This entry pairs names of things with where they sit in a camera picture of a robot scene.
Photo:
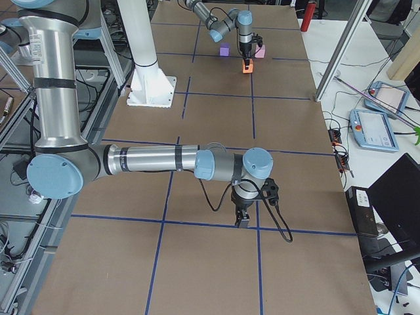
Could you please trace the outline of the orange foam block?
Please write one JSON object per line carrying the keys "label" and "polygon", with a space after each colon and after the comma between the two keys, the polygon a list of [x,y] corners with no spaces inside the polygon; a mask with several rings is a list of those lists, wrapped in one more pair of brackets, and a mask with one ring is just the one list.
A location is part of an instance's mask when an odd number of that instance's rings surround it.
{"label": "orange foam block", "polygon": [[251,59],[250,61],[251,61],[250,65],[247,66],[247,69],[242,68],[242,73],[243,74],[252,74],[253,73],[253,60]]}

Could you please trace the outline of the pink foam block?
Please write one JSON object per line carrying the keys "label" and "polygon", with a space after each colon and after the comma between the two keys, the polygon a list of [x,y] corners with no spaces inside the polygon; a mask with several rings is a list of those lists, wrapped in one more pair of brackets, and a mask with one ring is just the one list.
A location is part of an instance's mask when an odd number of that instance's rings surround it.
{"label": "pink foam block", "polygon": [[255,47],[255,58],[264,58],[265,51],[266,51],[265,45],[262,45],[261,47]]}

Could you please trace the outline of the purple foam block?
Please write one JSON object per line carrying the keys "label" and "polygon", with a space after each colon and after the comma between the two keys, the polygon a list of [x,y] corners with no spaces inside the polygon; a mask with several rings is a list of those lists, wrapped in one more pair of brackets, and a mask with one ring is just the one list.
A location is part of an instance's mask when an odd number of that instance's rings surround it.
{"label": "purple foam block", "polygon": [[219,55],[220,56],[230,56],[230,44],[229,43],[221,43],[220,44]]}

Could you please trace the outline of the red water bottle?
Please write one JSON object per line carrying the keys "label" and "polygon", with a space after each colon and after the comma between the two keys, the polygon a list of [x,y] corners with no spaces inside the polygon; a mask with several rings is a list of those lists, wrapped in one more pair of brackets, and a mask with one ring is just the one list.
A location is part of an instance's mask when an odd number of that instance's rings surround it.
{"label": "red water bottle", "polygon": [[306,8],[304,10],[304,17],[301,24],[301,32],[308,31],[312,17],[314,15],[315,8],[316,8],[316,1],[308,1]]}

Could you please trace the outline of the orange black connector strip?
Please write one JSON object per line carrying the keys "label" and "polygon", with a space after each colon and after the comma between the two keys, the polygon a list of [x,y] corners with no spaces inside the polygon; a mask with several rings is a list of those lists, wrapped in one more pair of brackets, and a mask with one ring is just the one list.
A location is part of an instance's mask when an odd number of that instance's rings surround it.
{"label": "orange black connector strip", "polygon": [[350,167],[348,166],[349,154],[348,150],[344,147],[341,141],[341,132],[338,128],[328,129],[329,139],[331,141],[331,146],[333,148],[333,153],[335,156],[335,161],[337,164],[338,171],[344,173],[349,171]]}

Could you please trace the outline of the black computer box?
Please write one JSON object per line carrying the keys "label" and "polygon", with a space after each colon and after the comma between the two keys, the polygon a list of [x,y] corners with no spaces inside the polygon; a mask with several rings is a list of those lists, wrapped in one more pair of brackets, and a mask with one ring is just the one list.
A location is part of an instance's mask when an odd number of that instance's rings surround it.
{"label": "black computer box", "polygon": [[345,194],[352,223],[357,235],[376,238],[379,233],[377,231],[373,207],[369,201],[367,190],[362,187],[351,186]]}

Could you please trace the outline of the purple rod tool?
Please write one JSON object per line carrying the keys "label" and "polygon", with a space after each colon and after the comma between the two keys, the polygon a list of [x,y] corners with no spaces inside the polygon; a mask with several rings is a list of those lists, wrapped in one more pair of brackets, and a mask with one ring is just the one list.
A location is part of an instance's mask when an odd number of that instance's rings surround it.
{"label": "purple rod tool", "polygon": [[387,103],[378,100],[377,98],[371,96],[370,94],[366,94],[360,90],[358,90],[356,87],[353,87],[352,85],[348,84],[347,82],[343,81],[341,78],[337,77],[336,75],[333,77],[334,80],[338,81],[339,83],[343,84],[345,87],[349,88],[350,90],[354,91],[355,93],[359,94],[364,99],[374,103],[377,107],[384,110],[387,114],[390,114],[392,117],[400,120],[402,123],[413,129],[413,131],[416,133],[417,136],[419,136],[419,126],[417,126],[415,123],[411,122],[410,120],[403,118],[399,116],[397,113],[394,113],[390,110],[391,105],[388,105]]}

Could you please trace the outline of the near blue teach pendant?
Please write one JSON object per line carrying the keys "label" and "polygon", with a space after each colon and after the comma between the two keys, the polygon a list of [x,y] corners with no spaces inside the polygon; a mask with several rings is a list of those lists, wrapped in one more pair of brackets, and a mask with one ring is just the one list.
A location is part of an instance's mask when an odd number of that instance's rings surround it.
{"label": "near blue teach pendant", "polygon": [[399,146],[385,113],[369,110],[351,110],[349,121],[353,137],[366,150],[398,152]]}

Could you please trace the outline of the blue teach pendant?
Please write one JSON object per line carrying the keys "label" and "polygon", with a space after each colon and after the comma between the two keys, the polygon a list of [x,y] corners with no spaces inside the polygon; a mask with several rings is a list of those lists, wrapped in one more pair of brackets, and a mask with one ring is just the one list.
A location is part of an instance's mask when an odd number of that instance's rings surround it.
{"label": "blue teach pendant", "polygon": [[385,113],[369,110],[351,110],[349,121],[353,137],[366,150],[398,152],[399,146]]}
{"label": "blue teach pendant", "polygon": [[410,92],[383,81],[374,82],[369,88],[369,94],[381,101],[392,113],[401,116],[406,107]]}

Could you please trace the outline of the far blue teach pendant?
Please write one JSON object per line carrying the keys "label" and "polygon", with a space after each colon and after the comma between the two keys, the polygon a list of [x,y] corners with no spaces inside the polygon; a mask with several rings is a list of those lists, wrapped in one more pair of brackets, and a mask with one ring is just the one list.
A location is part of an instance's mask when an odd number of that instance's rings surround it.
{"label": "far blue teach pendant", "polygon": [[369,88],[369,94],[381,101],[392,113],[401,116],[406,107],[410,92],[383,81],[374,82]]}

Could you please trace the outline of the black monitor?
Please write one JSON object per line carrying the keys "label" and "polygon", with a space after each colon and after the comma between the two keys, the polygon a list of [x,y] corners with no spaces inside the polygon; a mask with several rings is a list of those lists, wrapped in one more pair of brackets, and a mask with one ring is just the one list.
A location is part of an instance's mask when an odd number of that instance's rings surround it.
{"label": "black monitor", "polygon": [[369,201],[402,250],[380,259],[367,259],[373,272],[394,264],[419,263],[419,164],[407,153],[367,190]]}

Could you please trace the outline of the wooden beam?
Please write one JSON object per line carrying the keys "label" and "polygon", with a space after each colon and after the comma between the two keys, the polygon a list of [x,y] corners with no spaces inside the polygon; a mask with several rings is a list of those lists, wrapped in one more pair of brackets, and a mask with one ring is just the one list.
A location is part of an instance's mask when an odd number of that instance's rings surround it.
{"label": "wooden beam", "polygon": [[403,81],[419,63],[419,10],[409,15],[403,24],[409,39],[387,70],[388,78]]}

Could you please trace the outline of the white pedestal column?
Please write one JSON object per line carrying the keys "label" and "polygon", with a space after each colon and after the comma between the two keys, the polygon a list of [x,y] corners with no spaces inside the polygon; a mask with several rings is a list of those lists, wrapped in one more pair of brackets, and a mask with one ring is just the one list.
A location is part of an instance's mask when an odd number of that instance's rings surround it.
{"label": "white pedestal column", "polygon": [[120,0],[117,3],[135,64],[127,104],[171,107],[177,79],[166,76],[159,67],[146,2]]}

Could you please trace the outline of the aluminium frame post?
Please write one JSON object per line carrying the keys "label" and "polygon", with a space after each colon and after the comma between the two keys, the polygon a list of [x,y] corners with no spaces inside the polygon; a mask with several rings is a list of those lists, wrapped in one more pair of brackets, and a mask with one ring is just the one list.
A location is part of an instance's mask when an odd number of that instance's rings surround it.
{"label": "aluminium frame post", "polygon": [[357,27],[366,15],[366,12],[368,11],[371,3],[372,0],[359,0],[355,4],[350,18],[346,23],[343,33],[327,65],[327,68],[325,69],[320,84],[318,85],[316,94],[314,95],[314,99],[316,102],[321,101],[324,93],[326,92],[329,84],[333,79],[334,73],[336,72],[339,64],[341,63],[343,55],[346,52],[347,47],[356,32]]}

